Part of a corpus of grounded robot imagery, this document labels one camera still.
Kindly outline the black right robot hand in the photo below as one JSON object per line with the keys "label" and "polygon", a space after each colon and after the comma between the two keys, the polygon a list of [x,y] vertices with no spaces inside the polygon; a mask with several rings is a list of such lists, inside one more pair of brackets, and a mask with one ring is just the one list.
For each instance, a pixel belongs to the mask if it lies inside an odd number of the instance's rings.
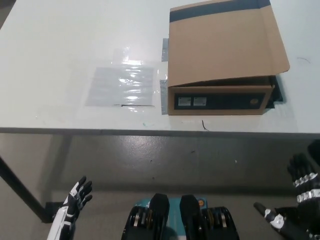
{"label": "black right robot hand", "polygon": [[286,240],[320,238],[320,174],[303,153],[295,154],[287,166],[295,189],[299,224],[280,212],[255,202],[253,207],[273,230]]}

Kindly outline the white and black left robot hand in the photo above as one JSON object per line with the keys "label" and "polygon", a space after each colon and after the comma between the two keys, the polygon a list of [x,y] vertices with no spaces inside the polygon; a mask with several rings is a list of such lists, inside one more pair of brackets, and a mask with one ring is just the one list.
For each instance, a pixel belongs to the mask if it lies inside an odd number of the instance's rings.
{"label": "white and black left robot hand", "polygon": [[53,219],[47,240],[73,240],[80,212],[93,196],[92,181],[83,176],[70,190]]}

